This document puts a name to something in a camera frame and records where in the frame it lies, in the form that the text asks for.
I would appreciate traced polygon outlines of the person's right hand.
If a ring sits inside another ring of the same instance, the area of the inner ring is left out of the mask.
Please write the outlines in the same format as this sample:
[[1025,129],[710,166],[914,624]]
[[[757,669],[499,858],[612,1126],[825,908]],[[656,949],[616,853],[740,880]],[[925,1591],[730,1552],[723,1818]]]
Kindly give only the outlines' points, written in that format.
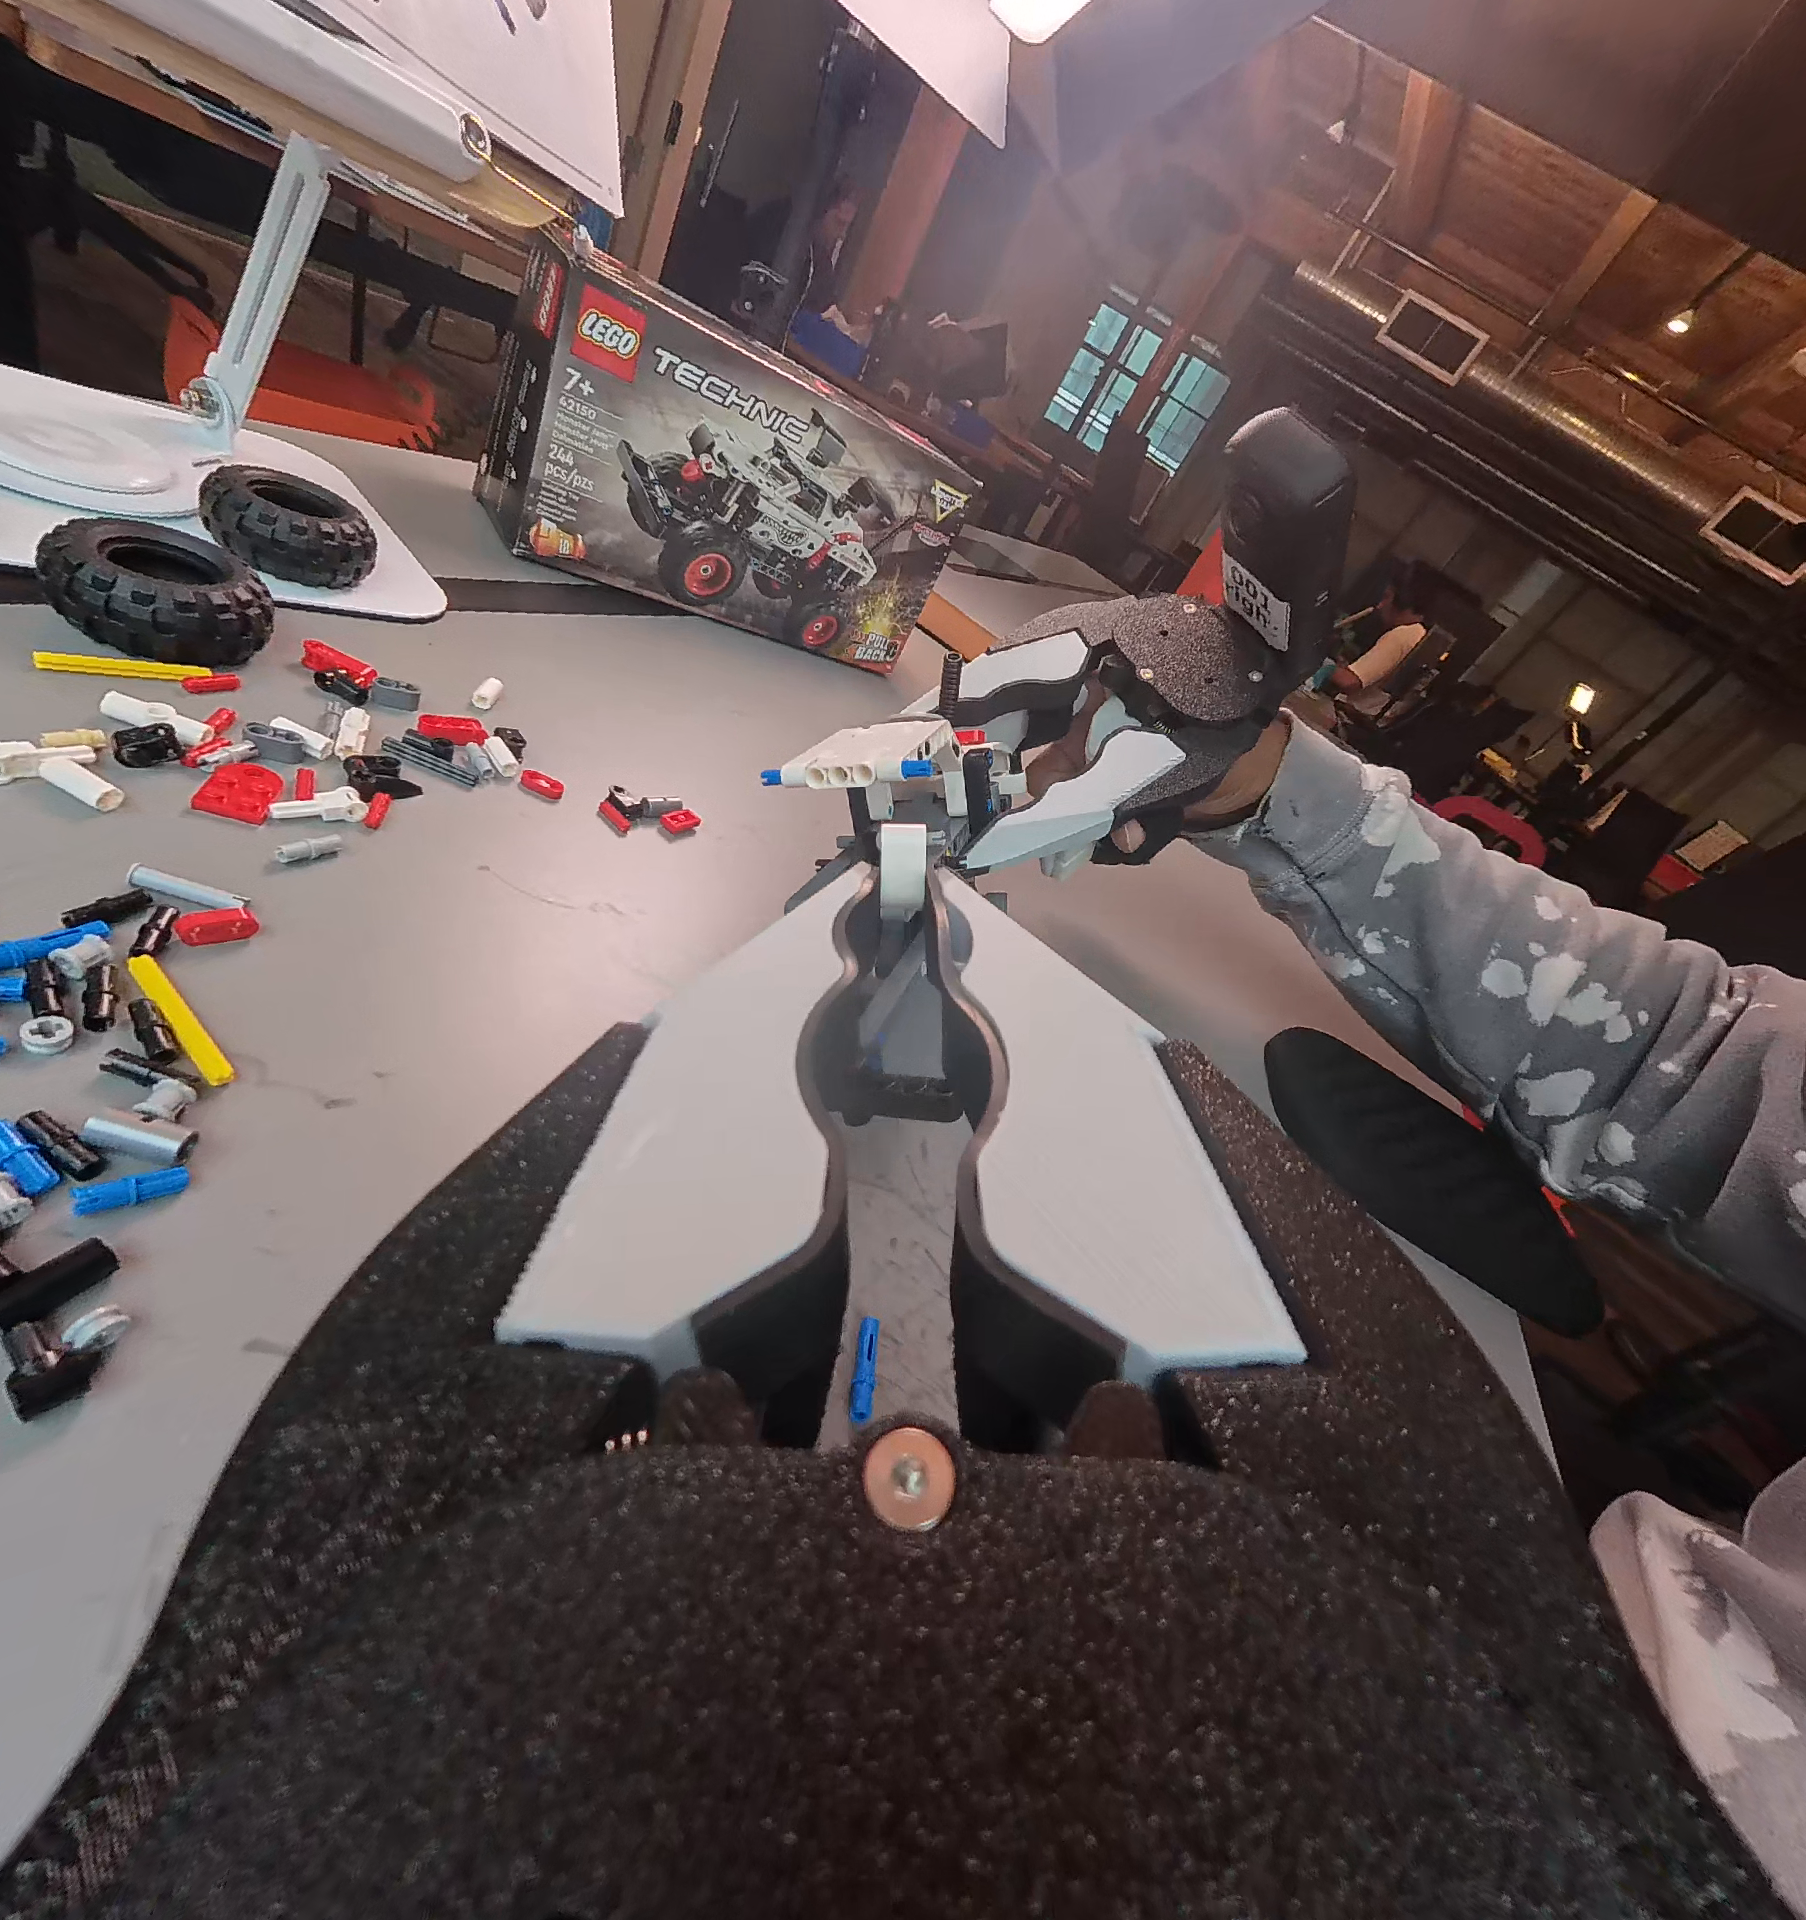
[[[1038,801],[1050,786],[1083,776],[1091,758],[1094,709],[1083,705],[1070,730],[1034,755],[1025,757],[1028,798]],[[1240,755],[1226,776],[1182,816],[1184,834],[1223,829],[1253,812],[1273,783],[1290,747],[1292,715],[1280,713],[1263,730],[1254,747]]]

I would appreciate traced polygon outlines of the person's right forearm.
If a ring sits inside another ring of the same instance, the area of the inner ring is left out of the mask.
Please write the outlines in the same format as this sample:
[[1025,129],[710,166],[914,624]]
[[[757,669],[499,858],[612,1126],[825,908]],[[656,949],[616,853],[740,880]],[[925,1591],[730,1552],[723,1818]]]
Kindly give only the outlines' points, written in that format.
[[1264,795],[1195,847],[1544,1187],[1806,1332],[1806,981],[1492,853],[1310,728],[1273,731]]

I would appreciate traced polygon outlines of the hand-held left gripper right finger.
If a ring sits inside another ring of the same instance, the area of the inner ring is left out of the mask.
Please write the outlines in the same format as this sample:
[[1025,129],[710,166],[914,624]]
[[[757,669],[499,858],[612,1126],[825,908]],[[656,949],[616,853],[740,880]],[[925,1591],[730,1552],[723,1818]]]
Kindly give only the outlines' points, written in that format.
[[943,1056],[969,1140],[949,1273],[960,1426],[1038,1447],[1091,1389],[1309,1361],[1196,1105],[1208,1061],[962,884],[935,886]]

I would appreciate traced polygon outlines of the white black toy truck chassis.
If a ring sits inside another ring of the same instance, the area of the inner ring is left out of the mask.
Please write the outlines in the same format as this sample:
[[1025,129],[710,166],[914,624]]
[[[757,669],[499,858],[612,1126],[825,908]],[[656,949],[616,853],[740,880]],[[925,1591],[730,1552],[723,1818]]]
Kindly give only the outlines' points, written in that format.
[[[843,981],[798,1044],[798,1067],[822,1108],[847,1127],[874,1119],[979,1122],[990,1097],[988,1041],[962,1007],[963,928],[945,890],[966,881],[963,850],[1025,798],[1021,739],[954,731],[938,709],[957,690],[963,659],[949,655],[923,711],[832,731],[764,786],[843,795],[849,832],[786,903],[786,912],[831,884],[850,884],[832,935]],[[878,905],[876,832],[884,821],[930,829],[930,880],[920,914],[884,925]]]

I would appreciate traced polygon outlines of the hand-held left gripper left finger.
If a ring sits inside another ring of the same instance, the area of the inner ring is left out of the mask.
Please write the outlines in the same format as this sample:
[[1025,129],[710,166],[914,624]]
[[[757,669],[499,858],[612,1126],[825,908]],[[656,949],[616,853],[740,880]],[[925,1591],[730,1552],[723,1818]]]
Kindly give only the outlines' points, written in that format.
[[815,1045],[871,890],[868,869],[835,878],[654,1011],[496,1341],[636,1361],[656,1383],[713,1368],[770,1443],[818,1443],[849,1251]]

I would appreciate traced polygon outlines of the white softbox light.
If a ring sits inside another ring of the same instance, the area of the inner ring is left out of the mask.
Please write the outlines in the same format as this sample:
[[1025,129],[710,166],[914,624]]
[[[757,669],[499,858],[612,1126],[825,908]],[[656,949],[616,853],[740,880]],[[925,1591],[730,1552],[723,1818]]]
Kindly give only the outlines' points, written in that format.
[[868,36],[994,148],[1007,141],[1012,54],[1040,48],[1085,2],[843,2]]

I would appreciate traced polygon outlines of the red chair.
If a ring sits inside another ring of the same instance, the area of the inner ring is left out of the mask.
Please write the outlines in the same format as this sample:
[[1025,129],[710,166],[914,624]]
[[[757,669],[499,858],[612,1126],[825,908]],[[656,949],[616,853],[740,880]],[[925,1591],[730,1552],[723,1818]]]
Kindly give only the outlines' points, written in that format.
[[1492,853],[1541,869],[1547,847],[1541,832],[1515,810],[1479,795],[1453,795],[1430,805],[1430,810],[1462,829],[1468,829]]

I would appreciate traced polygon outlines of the black toy tyre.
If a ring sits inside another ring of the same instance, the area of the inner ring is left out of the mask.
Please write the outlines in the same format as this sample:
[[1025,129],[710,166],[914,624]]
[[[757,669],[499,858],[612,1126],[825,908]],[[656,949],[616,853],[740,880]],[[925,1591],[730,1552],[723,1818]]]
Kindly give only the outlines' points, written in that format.
[[254,570],[219,543],[153,521],[60,521],[33,563],[53,611],[135,659],[241,667],[275,630],[275,603]]
[[241,563],[304,588],[355,588],[378,557],[361,510],[280,467],[212,469],[200,486],[197,513]]

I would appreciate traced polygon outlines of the window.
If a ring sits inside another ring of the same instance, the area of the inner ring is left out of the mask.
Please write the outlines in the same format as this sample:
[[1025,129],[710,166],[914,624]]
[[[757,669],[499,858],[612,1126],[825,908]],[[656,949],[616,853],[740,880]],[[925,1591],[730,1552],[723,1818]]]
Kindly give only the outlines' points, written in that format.
[[1130,402],[1154,371],[1161,388],[1141,419],[1146,457],[1176,473],[1219,411],[1230,375],[1219,350],[1189,337],[1170,352],[1170,315],[1112,285],[1098,302],[1038,425],[1096,455]]

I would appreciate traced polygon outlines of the long ribbed ceiling duct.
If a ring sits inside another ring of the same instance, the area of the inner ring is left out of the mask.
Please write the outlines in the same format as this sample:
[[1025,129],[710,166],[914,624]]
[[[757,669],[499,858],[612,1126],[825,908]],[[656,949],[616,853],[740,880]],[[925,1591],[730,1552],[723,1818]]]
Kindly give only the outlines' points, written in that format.
[[1733,486],[1621,409],[1411,287],[1297,266],[1272,296],[1273,341],[1383,431],[1612,588],[1733,631],[1806,640],[1806,515],[1774,485]]

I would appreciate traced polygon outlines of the grey desk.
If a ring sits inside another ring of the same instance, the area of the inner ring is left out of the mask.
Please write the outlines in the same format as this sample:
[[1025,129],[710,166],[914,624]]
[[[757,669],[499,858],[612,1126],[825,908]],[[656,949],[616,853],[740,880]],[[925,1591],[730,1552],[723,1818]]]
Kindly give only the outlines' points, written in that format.
[[428,780],[380,829],[280,868],[284,829],[190,808],[181,771],[120,776],[97,812],[0,786],[0,939],[117,895],[131,865],[243,895],[263,932],[173,949],[237,1067],[205,1095],[188,1193],[100,1221],[53,1196],[35,1265],[83,1235],[133,1319],[96,1385],[21,1422],[0,1351],[0,1861],[113,1703],[220,1467],[288,1356],[386,1232],[594,1037],[639,1020],[781,914],[847,829],[840,797],[761,768],[937,685],[914,637],[889,678],[686,616],[605,611],[510,562],[466,463],[302,434],[445,583],[425,626],[280,613],[243,715],[315,711],[304,634],[463,709],[487,678],[568,797]]

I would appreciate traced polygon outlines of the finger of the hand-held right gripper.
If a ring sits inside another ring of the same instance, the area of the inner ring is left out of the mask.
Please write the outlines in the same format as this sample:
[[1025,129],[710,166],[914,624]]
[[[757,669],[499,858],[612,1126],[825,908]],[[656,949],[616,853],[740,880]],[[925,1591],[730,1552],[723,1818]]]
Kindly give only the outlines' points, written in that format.
[[1082,771],[994,817],[963,850],[963,874],[978,878],[1034,865],[1046,878],[1066,880],[1091,863],[1120,817],[1145,808],[1146,790],[1179,780],[1187,768],[1187,755],[1170,735],[1117,730]]
[[954,731],[1062,739],[1083,702],[1091,644],[1079,630],[1007,642],[963,661],[957,690],[938,701]]

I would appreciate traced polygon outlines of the printed toy truck box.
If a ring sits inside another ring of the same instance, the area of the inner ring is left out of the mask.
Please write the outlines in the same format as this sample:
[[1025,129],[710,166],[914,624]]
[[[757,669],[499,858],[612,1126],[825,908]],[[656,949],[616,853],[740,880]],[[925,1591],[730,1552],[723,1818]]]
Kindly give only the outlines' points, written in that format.
[[976,495],[582,233],[537,237],[474,481],[515,557],[886,676]]

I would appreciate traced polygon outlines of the pile of blue black pins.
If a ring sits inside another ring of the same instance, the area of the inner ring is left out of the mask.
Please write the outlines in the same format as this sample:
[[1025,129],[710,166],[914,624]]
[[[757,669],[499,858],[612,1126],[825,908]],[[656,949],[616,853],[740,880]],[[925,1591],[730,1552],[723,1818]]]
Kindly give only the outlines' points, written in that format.
[[104,1300],[120,1257],[83,1230],[188,1191],[219,1092],[127,958],[166,967],[260,930],[243,895],[133,865],[119,891],[0,938],[0,1349],[22,1422],[83,1398],[131,1324]]

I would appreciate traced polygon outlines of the white book stand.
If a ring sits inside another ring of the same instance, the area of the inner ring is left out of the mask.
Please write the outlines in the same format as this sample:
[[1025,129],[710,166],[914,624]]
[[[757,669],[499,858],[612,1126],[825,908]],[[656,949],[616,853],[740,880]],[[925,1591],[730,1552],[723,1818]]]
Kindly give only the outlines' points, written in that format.
[[57,39],[152,63],[266,123],[280,136],[257,231],[204,371],[176,404],[87,388],[0,363],[0,566],[27,568],[57,525],[123,519],[131,534],[197,525],[219,467],[291,459],[291,479],[338,492],[376,541],[365,584],[310,588],[266,575],[291,607],[428,622],[448,598],[360,490],[322,459],[250,431],[300,273],[344,162],[477,207],[501,183],[480,108],[434,76],[389,28],[367,32],[282,3],[25,3]]

